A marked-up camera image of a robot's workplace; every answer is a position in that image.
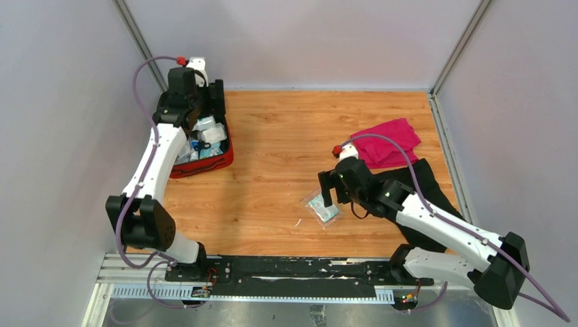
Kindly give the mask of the white pill bottle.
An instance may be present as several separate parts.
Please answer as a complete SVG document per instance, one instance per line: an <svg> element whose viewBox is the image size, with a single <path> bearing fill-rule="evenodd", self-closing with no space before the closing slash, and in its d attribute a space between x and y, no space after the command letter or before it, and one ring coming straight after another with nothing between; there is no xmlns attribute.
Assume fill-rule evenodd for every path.
<svg viewBox="0 0 578 327"><path fill-rule="evenodd" d="M193 127L194 131L205 131L216 127L217 123L213 115L199 118Z"/></svg>

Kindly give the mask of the white gauze pack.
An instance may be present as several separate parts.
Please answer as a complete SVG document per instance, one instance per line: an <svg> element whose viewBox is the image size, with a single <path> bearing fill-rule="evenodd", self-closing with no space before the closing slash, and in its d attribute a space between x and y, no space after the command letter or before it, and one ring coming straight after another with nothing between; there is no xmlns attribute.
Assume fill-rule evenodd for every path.
<svg viewBox="0 0 578 327"><path fill-rule="evenodd" d="M215 126L205 129L199 133L199 139L209 144L218 143L226 140L227 138L226 126L222 123L217 123Z"/></svg>

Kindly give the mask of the teal bandage plastic bag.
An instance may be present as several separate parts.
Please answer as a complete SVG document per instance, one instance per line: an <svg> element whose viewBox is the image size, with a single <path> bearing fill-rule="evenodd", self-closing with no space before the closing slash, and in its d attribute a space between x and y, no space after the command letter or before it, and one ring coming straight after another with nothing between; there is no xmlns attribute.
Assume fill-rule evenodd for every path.
<svg viewBox="0 0 578 327"><path fill-rule="evenodd" d="M328 207L324 205L324 199L319 188L305 196L301 203L323 230L326 230L342 216L342 212L336 205L332 204Z"/></svg>

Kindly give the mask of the red black medicine case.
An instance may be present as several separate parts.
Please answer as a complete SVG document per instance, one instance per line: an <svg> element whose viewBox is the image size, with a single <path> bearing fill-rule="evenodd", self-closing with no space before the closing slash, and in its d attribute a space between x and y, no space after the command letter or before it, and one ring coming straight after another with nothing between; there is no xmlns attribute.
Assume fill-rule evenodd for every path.
<svg viewBox="0 0 578 327"><path fill-rule="evenodd" d="M172 81L153 114L158 144L153 162L183 178L229 166L234 159L222 80L196 85Z"/></svg>

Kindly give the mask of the blue plaster pack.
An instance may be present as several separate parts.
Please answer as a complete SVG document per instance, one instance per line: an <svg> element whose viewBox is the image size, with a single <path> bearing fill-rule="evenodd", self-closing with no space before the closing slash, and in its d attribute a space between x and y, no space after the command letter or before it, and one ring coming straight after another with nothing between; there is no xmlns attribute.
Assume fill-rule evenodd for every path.
<svg viewBox="0 0 578 327"><path fill-rule="evenodd" d="M211 144L211 148L204 149L199 152L199 159L206 159L209 157L215 157L222 155L224 152L221 149L221 142L216 142Z"/></svg>

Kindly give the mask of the black handled scissors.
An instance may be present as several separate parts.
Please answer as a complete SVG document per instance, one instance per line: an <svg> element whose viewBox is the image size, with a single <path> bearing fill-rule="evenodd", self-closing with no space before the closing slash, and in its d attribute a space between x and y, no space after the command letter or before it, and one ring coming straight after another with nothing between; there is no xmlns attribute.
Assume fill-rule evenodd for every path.
<svg viewBox="0 0 578 327"><path fill-rule="evenodd" d="M191 147L195 150L195 151L201 151L204 149L209 149L211 148L211 143L209 142L205 142L202 140L193 140L191 141Z"/></svg>

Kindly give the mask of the alcohol wipes plastic bag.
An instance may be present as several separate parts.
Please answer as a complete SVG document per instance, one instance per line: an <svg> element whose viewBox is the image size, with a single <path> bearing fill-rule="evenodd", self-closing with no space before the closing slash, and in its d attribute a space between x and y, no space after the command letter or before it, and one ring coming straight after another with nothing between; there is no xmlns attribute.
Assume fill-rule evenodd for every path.
<svg viewBox="0 0 578 327"><path fill-rule="evenodd" d="M186 140L185 144L182 146L181 150L177 154L177 158L175 159L175 165L184 164L189 162L189 158L191 153L193 152L193 148L191 147L191 143Z"/></svg>

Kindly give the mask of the white blue small bottle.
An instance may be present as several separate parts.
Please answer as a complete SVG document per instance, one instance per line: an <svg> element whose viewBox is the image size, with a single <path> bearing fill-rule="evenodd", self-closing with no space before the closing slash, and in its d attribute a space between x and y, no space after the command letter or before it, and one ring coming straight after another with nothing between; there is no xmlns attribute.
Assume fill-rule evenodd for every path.
<svg viewBox="0 0 578 327"><path fill-rule="evenodd" d="M190 142L190 146L191 146L191 152L189 154L189 160L190 161L196 161L199 158L199 152L201 149L199 142L196 140L192 140Z"/></svg>

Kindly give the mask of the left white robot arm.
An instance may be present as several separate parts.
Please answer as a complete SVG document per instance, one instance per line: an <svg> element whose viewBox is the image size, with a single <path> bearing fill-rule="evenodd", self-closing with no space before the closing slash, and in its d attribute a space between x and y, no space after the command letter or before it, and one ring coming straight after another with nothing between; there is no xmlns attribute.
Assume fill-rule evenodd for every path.
<svg viewBox="0 0 578 327"><path fill-rule="evenodd" d="M144 268L154 257L170 266L182 264L192 281L202 281L209 263L202 243L176 227L163 206L174 162L198 119L223 105L222 81L210 82L204 69L182 65L168 72L168 89L154 113L148 113L151 133L138 167L118 196L109 196L105 209L119 255L131 268Z"/></svg>

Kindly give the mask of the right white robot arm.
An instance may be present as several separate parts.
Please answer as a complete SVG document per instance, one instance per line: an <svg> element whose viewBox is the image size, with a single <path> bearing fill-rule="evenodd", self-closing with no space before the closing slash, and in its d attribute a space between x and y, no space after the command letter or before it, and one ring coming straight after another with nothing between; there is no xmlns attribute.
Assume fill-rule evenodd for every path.
<svg viewBox="0 0 578 327"><path fill-rule="evenodd" d="M397 179L369 171L355 157L341 160L333 170L318 173L324 206L356 203L368 215L388 219L456 252L455 256L401 245L389 266L391 279L407 284L430 278L468 287L499 309L513 308L530 271L525 239L514 233L501 236L478 228L432 204L417 189Z"/></svg>

